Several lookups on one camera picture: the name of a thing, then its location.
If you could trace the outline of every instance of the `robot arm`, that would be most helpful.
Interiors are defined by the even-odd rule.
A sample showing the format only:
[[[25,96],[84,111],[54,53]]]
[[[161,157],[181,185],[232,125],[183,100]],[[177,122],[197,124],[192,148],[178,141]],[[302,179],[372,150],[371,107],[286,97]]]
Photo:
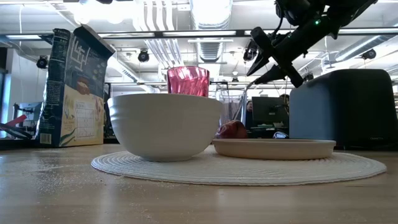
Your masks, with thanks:
[[[269,58],[273,57],[278,65],[274,65],[254,83],[267,83],[288,76],[292,84],[299,87],[303,78],[294,69],[292,61],[308,53],[310,47],[328,34],[337,39],[341,27],[347,26],[376,2],[377,0],[276,0],[276,11],[281,20],[284,17],[298,27],[284,35],[276,35],[276,32],[265,34],[260,27],[254,28],[251,36],[259,46],[259,55],[247,76],[266,65]],[[325,6],[329,6],[326,15],[323,14]]]

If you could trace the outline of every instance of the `pink glass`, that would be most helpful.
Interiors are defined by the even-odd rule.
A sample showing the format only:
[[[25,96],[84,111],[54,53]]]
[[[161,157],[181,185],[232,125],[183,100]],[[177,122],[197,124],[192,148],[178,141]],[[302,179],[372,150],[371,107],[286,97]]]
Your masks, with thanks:
[[[196,66],[181,66],[167,71],[169,93],[209,96],[210,72]]]

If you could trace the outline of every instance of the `computer monitor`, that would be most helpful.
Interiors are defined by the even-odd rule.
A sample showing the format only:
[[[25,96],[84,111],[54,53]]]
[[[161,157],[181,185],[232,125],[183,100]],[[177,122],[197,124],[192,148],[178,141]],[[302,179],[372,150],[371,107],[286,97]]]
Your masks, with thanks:
[[[252,97],[254,125],[274,124],[283,122],[289,126],[289,114],[283,98],[279,97]]]

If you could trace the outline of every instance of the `cereal box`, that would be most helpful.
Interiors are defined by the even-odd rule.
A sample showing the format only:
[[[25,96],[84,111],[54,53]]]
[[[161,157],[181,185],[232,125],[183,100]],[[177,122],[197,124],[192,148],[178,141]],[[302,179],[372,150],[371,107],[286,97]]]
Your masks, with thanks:
[[[103,143],[104,79],[114,50],[90,27],[55,29],[36,140],[51,147]]]

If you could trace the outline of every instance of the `red object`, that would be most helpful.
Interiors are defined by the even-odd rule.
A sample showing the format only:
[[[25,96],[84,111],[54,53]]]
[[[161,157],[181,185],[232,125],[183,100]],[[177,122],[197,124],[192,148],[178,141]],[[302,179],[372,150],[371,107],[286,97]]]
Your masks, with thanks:
[[[13,119],[12,121],[7,122],[6,125],[14,127],[18,123],[25,121],[26,118],[27,118],[26,115],[21,115],[21,116],[17,117],[16,119]]]
[[[240,121],[230,121],[222,125],[216,134],[218,139],[246,139],[248,133]]]
[[[210,72],[196,66],[181,66],[167,71],[169,93],[209,96]]]

